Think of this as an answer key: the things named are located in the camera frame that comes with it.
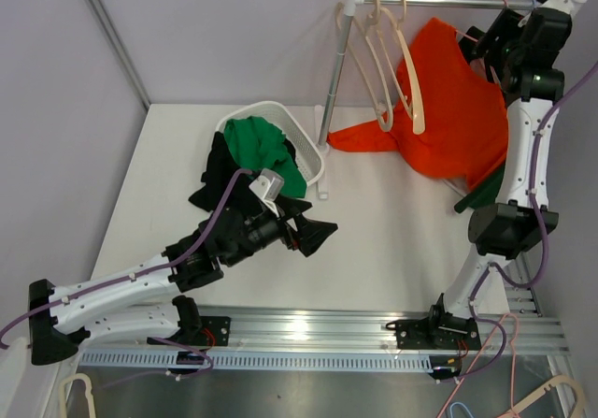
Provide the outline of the orange t shirt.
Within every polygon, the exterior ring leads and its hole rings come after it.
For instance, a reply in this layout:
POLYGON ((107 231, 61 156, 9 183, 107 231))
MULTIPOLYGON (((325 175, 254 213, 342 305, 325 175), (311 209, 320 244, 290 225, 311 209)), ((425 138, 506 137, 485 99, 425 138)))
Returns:
POLYGON ((377 121, 332 132, 331 147, 348 152, 397 151, 429 178, 464 179, 474 190, 506 158, 508 121, 498 85, 477 75, 464 59, 456 29, 430 19, 409 50, 420 82, 426 129, 416 135, 402 105, 393 127, 377 121))

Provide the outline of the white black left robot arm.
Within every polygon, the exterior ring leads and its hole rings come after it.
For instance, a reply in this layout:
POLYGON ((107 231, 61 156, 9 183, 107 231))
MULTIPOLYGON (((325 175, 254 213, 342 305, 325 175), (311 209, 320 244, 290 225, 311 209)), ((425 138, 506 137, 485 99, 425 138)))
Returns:
POLYGON ((225 268, 276 242, 305 257, 314 254, 338 226, 307 218, 310 207, 286 197, 252 217, 218 207, 192 234, 136 267, 68 286, 32 282, 32 364, 62 362, 86 343, 118 337, 199 344, 202 318, 187 292, 222 279, 225 268))

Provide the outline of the beige plastic hanger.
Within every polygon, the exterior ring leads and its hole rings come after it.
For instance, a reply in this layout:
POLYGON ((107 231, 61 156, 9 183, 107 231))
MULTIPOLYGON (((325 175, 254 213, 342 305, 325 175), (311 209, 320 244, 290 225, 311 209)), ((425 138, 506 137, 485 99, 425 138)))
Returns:
POLYGON ((335 25, 341 44, 340 54, 348 53, 356 64, 370 98, 379 128, 389 132, 393 106, 380 57, 373 42, 381 20, 379 0, 344 0, 335 7, 335 25))

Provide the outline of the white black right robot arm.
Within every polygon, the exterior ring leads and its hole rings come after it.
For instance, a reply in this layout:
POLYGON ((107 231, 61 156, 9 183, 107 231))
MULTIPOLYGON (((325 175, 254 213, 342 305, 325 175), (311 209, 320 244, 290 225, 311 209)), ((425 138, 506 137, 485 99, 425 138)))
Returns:
POLYGON ((477 335, 472 311, 483 282, 520 253, 546 246, 559 215, 548 206, 546 171, 551 128, 563 98, 564 74, 553 68, 570 36, 573 14, 543 5, 521 16, 504 9, 465 52, 499 79, 507 107, 505 172, 494 203, 476 209, 468 224, 471 250, 457 279, 431 306, 421 341, 448 349, 477 335))

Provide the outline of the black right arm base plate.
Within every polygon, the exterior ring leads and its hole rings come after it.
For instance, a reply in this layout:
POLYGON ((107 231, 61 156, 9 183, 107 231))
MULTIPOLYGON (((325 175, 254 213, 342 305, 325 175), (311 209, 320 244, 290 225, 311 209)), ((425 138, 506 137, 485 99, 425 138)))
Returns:
POLYGON ((473 319, 396 320, 385 324, 401 350, 479 350, 481 340, 473 319))

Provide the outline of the black t shirt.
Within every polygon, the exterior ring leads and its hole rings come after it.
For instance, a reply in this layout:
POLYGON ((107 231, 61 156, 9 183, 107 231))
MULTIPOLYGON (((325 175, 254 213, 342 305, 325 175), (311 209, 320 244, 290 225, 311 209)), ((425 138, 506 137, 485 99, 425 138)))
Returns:
MULTIPOLYGON (((290 148, 294 156, 295 148, 290 148)), ((189 197, 190 203, 205 211, 214 211, 234 173, 240 167, 229 151, 222 132, 217 132, 211 143, 206 170, 201 176, 203 187, 189 197)))

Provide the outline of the pink wire hanger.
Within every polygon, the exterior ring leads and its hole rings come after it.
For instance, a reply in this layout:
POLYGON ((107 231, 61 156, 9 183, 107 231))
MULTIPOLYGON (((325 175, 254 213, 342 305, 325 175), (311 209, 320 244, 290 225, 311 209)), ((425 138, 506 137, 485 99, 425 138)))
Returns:
MULTIPOLYGON (((502 2, 502 9, 509 8, 509 2, 507 0, 500 0, 502 2)), ((471 26, 466 33, 460 34, 460 37, 463 36, 468 37, 472 41, 477 44, 477 41, 486 33, 487 31, 483 31, 475 26, 471 26)), ((478 65, 468 64, 474 73, 481 78, 493 82, 496 84, 501 83, 501 78, 503 76, 503 68, 502 68, 502 59, 503 59, 503 48, 501 48, 497 52, 490 53, 488 52, 482 58, 474 58, 475 60, 480 60, 478 65)))

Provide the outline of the dark green t shirt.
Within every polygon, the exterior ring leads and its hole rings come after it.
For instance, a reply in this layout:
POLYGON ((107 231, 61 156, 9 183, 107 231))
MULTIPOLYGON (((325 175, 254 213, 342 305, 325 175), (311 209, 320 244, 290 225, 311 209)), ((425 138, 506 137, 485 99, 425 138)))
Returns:
MULTIPOLYGON (((468 64, 478 65, 480 60, 473 57, 475 42, 466 36, 459 40, 459 48, 463 58, 468 64)), ((505 172, 505 164, 497 166, 476 188, 471 188, 470 192, 454 205, 454 211, 463 213, 467 209, 479 209, 495 202, 496 196, 500 190, 505 172)))

